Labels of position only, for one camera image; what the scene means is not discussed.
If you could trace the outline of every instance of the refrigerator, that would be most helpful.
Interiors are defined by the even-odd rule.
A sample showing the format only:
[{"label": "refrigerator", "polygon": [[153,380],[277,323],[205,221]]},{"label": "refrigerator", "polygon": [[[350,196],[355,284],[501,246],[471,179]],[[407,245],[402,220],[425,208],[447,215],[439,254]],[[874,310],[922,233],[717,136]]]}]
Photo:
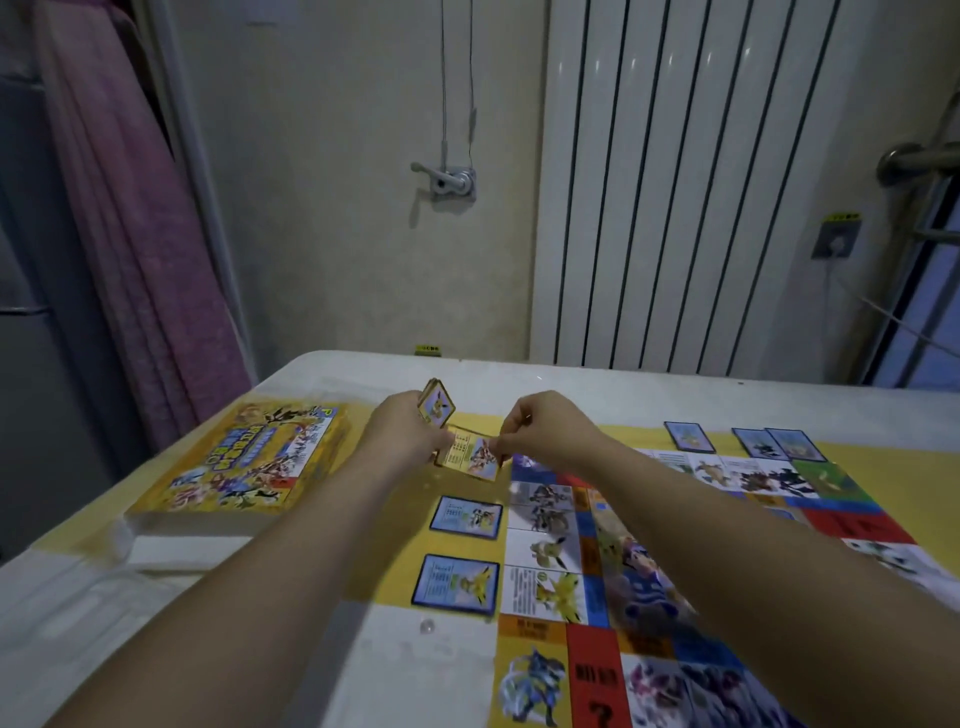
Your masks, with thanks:
[{"label": "refrigerator", "polygon": [[0,77],[0,561],[150,457],[37,81]]}]

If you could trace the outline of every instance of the pink towel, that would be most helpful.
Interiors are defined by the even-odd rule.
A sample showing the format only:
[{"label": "pink towel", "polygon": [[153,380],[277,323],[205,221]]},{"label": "pink towel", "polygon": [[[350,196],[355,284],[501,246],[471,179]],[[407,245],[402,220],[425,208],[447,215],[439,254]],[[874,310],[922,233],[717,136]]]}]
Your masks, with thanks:
[{"label": "pink towel", "polygon": [[47,108],[87,260],[147,432],[163,449],[250,389],[186,191],[110,14],[40,0]]}]

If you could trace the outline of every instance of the beige wall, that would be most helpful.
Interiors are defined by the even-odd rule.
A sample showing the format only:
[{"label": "beige wall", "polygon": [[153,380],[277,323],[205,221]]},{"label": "beige wall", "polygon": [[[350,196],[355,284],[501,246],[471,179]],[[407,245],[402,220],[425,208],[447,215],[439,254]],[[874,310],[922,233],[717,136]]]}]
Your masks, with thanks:
[{"label": "beige wall", "polygon": [[[787,381],[846,381],[877,318],[835,283],[825,308],[826,264],[810,260],[819,221],[859,211],[863,227],[849,260],[834,273],[874,300],[883,300],[900,247],[891,222],[901,193],[876,182],[876,162],[893,144],[927,143],[960,76],[960,3],[879,0],[867,45],[832,139],[812,214],[783,290],[761,377]],[[828,315],[826,349],[823,322]]]},{"label": "beige wall", "polygon": [[[170,0],[257,368],[316,349],[524,360],[545,0],[474,4],[479,197],[434,205],[439,0],[300,3],[295,26]],[[446,0],[450,164],[467,163],[468,0]]]}]

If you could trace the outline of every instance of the board game space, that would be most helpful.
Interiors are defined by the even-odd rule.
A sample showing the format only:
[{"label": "board game space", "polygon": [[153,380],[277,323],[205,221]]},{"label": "board game space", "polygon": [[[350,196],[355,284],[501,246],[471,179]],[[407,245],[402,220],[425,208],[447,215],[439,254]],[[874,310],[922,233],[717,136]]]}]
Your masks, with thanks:
[{"label": "board game space", "polygon": [[[761,431],[737,435],[745,454],[756,453],[750,432]],[[790,459],[763,443],[759,452],[774,456],[641,452],[841,539],[960,609],[960,582],[839,465]],[[419,572],[404,572],[405,606],[495,621],[488,725],[802,725],[698,629],[694,608],[598,491],[525,457],[503,471],[495,483],[459,473],[447,480],[463,484],[434,497],[423,538],[435,540],[417,556]]]}]

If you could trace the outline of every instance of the question mark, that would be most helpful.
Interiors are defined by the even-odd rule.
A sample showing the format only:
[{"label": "question mark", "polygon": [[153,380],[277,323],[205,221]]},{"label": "question mark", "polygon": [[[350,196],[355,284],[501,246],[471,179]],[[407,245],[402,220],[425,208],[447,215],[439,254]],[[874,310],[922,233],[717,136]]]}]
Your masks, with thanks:
[{"label": "question mark", "polygon": [[607,728],[610,719],[613,717],[613,710],[607,703],[598,703],[595,700],[590,701],[590,712],[597,716],[597,728]]}]

